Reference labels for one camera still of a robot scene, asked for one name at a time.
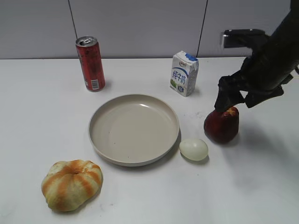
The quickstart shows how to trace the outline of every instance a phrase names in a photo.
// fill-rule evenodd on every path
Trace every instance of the plate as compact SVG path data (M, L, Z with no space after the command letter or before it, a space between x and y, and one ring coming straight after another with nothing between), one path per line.
M102 105L89 122L89 138L104 159L136 167L162 158L179 133L178 117L162 100L126 95Z

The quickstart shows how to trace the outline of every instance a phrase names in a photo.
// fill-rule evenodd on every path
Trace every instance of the can lid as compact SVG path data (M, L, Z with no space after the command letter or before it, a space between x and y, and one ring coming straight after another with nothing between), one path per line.
M83 36L76 40L76 45L79 47L90 47L98 42L97 38L93 36Z

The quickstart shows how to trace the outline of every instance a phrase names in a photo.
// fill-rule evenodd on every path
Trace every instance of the white wall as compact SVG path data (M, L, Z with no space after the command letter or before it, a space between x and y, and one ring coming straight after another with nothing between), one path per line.
M78 36L98 38L103 57L196 56L206 0L71 0Z
M207 11L200 46L199 37ZM222 49L225 29L259 28L271 34L290 0L70 0L78 36L98 38L102 56L243 56ZM77 58L68 0L0 0L0 59Z
M247 56L247 48L222 49L226 29L257 28L271 35L290 11L290 0L208 0L198 57Z
M76 56L67 0L0 0L0 59Z

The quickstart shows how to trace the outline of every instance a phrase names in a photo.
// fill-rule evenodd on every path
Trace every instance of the milk carton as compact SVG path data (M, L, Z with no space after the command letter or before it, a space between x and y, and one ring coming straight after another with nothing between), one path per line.
M181 51L173 56L170 87L182 96L189 96L196 84L198 59Z

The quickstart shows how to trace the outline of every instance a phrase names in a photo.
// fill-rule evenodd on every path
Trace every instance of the plate rim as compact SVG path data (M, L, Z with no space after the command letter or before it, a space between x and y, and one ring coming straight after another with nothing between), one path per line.
M174 140L172 146L167 149L165 152L163 152L162 154L160 154L158 157L155 157L154 159L151 159L151 160L146 160L146 161L141 161L141 162L124 162L124 161L119 161L119 160L115 160L107 155L105 155L104 153L102 153L93 143L93 140L91 138L91 122L93 120L93 118L95 117L96 113L104 106L106 105L107 103L111 102L111 101L114 101L120 97L129 97L129 96L146 96L146 97L151 97L151 98L154 98L156 100L159 100L161 101L162 103L164 103L166 106L168 106L170 108L170 110L172 111L172 113L175 115L175 118L176 118L176 126L177 126L177 130L176 130L176 139ZM173 145L175 144L175 142L177 141L178 139L178 135L179 135L179 130L180 130L180 126L179 126L179 120L178 120L178 115L177 113L174 111L174 109L168 104L166 103L164 100L161 100L157 97L154 97L154 96L151 96L151 95L147 95L147 94L126 94L126 95L121 95L121 96L117 96L117 97L114 97L108 101L106 101L105 103L103 103L91 116L91 118L89 119L89 123L88 123L88 138L92 144L92 147L93 149L96 151L96 153L98 153L101 157L103 157L105 160L111 162L111 163L114 163L114 164L117 164L117 165L120 165L120 166L126 166L126 167L137 167L137 166L144 166L144 165L148 165L148 164L151 164L159 159L161 159L164 155L166 155L173 147Z

